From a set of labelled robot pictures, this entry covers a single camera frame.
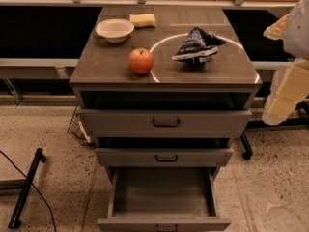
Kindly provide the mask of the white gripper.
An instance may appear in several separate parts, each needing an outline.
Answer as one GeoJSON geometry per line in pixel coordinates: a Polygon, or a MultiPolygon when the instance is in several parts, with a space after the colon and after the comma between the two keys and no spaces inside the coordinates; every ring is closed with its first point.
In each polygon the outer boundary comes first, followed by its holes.
{"type": "MultiPolygon", "coordinates": [[[[299,0],[290,14],[268,26],[263,36],[284,40],[284,50],[295,58],[309,59],[309,0],[299,0]]],[[[271,126],[287,120],[309,95],[309,61],[295,60],[273,78],[262,120],[271,126]]]]}

